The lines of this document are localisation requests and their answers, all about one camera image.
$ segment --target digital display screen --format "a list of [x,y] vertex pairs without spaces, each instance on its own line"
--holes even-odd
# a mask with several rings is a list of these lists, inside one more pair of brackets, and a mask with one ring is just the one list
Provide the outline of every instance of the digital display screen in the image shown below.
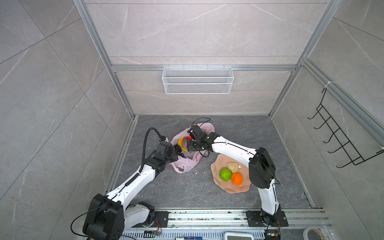
[[228,236],[228,240],[252,240],[250,237]]

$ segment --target green fruit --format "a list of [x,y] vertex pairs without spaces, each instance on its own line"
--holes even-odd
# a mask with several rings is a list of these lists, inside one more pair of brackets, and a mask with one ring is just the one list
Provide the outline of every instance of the green fruit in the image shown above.
[[224,181],[229,181],[231,179],[231,171],[229,171],[227,168],[223,168],[220,170],[220,178]]

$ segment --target black wire hook rack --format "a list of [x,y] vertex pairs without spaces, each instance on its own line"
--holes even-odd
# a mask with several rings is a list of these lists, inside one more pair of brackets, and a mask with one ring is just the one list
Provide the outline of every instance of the black wire hook rack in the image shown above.
[[[338,150],[340,150],[340,149],[343,149],[344,152],[345,152],[345,153],[347,154],[347,156],[349,157],[350,161],[349,161],[347,164],[345,164],[345,165],[343,165],[343,166],[341,166],[341,167],[339,167],[339,166],[336,166],[336,167],[338,167],[338,168],[342,168],[342,167],[345,167],[345,166],[347,166],[347,165],[349,165],[349,164],[351,164],[351,163],[352,163],[353,165],[359,165],[360,163],[366,162],[367,160],[369,160],[369,159],[371,159],[371,158],[374,158],[374,157],[376,157],[377,155],[382,154],[382,153],[384,152],[384,149],[378,151],[375,155],[373,155],[373,156],[370,157],[370,158],[364,159],[364,158],[362,157],[362,155],[359,153],[359,151],[356,149],[356,147],[355,147],[355,146],[353,145],[353,143],[350,141],[350,139],[348,138],[348,136],[347,136],[347,135],[344,133],[344,131],[341,129],[341,127],[339,126],[339,124],[335,121],[335,119],[333,119],[333,117],[329,114],[328,110],[324,107],[324,105],[323,105],[323,99],[324,99],[324,96],[325,96],[326,91],[327,91],[327,89],[324,88],[323,91],[321,92],[321,93],[324,92],[324,94],[323,94],[323,97],[321,98],[321,102],[320,102],[319,106],[316,108],[317,111],[316,111],[315,115],[313,115],[313,117],[308,118],[308,119],[313,119],[317,114],[319,114],[319,115],[321,116],[321,118],[324,120],[324,123],[323,123],[320,127],[318,127],[318,128],[314,127],[314,129],[319,129],[319,128],[321,128],[322,126],[324,126],[324,124],[326,124],[326,125],[329,127],[329,129],[331,130],[331,132],[332,132],[331,137],[328,139],[328,141],[326,141],[326,142],[323,141],[323,143],[329,143],[329,141],[331,140],[331,138],[332,138],[333,136],[335,136],[335,138],[336,138],[337,141],[339,142],[340,147],[337,148],[337,149],[336,149],[335,151],[333,151],[333,152],[328,151],[328,153],[334,153],[334,152],[336,152],[336,151],[338,151]],[[327,114],[329,115],[329,117],[328,117],[327,119],[325,119],[324,116],[321,114],[320,110],[322,110],[322,109],[325,110],[325,111],[327,112]],[[333,122],[334,122],[334,123],[336,124],[336,126],[337,126],[337,129],[336,129],[335,131],[333,131],[332,128],[331,128],[331,127],[329,126],[329,124],[328,124],[328,120],[330,120],[330,119],[333,120]],[[337,133],[338,131],[341,131],[341,132],[343,133],[343,135],[344,135],[345,138],[347,139],[347,142],[346,142],[346,143],[344,143],[344,144],[341,143],[340,139],[339,139],[339,138],[337,137],[337,135],[336,135],[336,133]],[[357,155],[358,155],[358,157],[355,158],[355,159],[353,159],[353,160],[352,160],[351,156],[348,154],[348,151],[344,148],[344,146],[347,145],[348,143],[350,143],[350,144],[353,146],[353,148],[355,149],[355,151],[357,152]],[[358,159],[362,159],[362,161],[356,163],[355,161],[358,160]]]

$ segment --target black mounting plate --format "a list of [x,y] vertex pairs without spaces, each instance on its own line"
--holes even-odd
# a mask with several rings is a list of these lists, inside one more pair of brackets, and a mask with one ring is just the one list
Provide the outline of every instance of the black mounting plate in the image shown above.
[[[168,226],[168,215],[169,212],[167,211],[155,211],[155,218],[158,218],[160,227],[167,227]],[[134,225],[133,227],[137,228],[146,228],[141,223]],[[150,226],[150,227],[157,227],[156,221]]]
[[[246,211],[248,225],[250,227],[265,227],[265,224],[262,222],[261,211]],[[280,227],[288,227],[288,221],[285,217],[285,213],[283,211],[277,216],[277,222],[271,223],[271,227],[278,227],[280,223]]]

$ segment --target pink plastic bag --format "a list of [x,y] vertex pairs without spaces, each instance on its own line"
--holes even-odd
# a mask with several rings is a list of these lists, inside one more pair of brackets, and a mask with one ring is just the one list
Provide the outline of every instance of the pink plastic bag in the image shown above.
[[[214,126],[212,123],[206,122],[203,123],[200,127],[205,133],[209,134],[211,132],[215,131]],[[181,133],[177,134],[174,136],[174,138],[171,141],[172,145],[177,144],[180,138],[182,137],[188,137],[189,134],[187,133],[187,130],[189,130],[189,127],[186,128],[184,131]],[[178,173],[184,173],[190,171],[196,164],[199,162],[201,157],[201,154],[197,152],[183,152],[185,157],[182,156],[177,156],[177,161],[176,162],[171,162],[170,165],[173,166],[176,172]],[[207,151],[201,151],[202,154],[206,155]]]

